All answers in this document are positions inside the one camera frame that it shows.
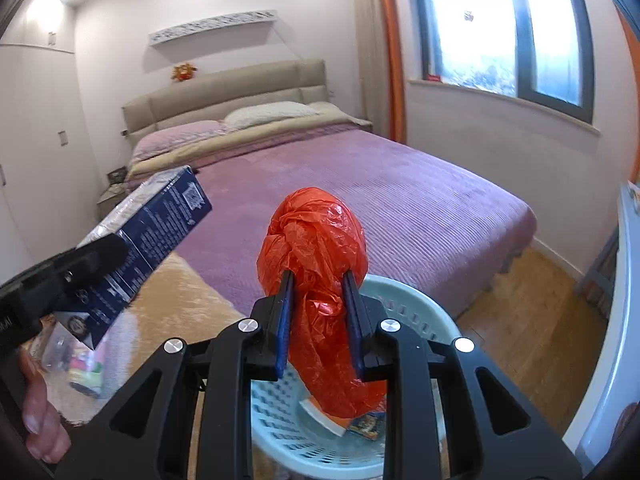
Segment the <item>crumpled plastic bag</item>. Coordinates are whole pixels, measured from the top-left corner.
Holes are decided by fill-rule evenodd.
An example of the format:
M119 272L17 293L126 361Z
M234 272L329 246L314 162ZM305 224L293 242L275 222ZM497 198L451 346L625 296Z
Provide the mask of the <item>crumpled plastic bag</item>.
M335 196L307 187L278 207L258 256L265 294L277 294L282 273L295 274L289 361L329 415L355 418L373 410L384 381L363 383L351 365L342 302L342 276L352 270L358 286L368 267L362 226Z

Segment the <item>window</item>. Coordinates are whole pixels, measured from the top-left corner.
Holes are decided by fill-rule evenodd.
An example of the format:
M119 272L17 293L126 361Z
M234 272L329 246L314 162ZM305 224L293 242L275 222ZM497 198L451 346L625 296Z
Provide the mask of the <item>window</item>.
M593 120L584 0L417 0L424 78Z

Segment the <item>window sill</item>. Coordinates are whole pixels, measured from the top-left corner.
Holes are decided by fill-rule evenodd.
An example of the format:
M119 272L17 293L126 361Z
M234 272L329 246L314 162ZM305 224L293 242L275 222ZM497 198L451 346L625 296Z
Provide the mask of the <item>window sill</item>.
M590 134L595 135L596 137L602 136L602 134L600 133L600 130L598 130L597 128L595 128L589 123L585 123L580 119L571 117L571 115L563 114L562 112L559 112L558 110L554 110L553 108L547 108L546 106L539 105L538 103L533 103L525 99L520 99L519 97L511 97L508 95L495 94L493 92L487 92L486 90L479 90L478 88L468 88L466 86L450 85L448 83L440 83L438 81L425 81L424 79L409 79L408 83L415 86L433 86L438 88L446 88L453 91L471 92L474 94L480 94L480 95L489 96L495 99L500 99L501 101L508 101L510 103L514 103L524 107L540 110L541 112L545 112L549 115L552 115L554 117L567 121L571 124L580 126L581 128L583 128L584 130L587 130Z

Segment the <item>beige curtain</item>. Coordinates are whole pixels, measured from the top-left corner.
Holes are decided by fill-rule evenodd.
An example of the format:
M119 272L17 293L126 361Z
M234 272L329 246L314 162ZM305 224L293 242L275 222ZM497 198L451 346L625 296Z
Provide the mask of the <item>beige curtain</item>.
M381 0L355 0L364 113L373 132L390 138L389 60Z

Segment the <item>human hand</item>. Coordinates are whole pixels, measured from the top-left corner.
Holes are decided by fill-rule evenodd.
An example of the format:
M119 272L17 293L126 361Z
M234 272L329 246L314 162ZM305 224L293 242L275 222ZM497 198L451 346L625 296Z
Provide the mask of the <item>human hand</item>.
M60 414L47 401L47 384L28 352L20 351L20 369L27 379L27 395L22 420L29 431L26 446L37 460L60 462L71 446L71 439L60 424Z

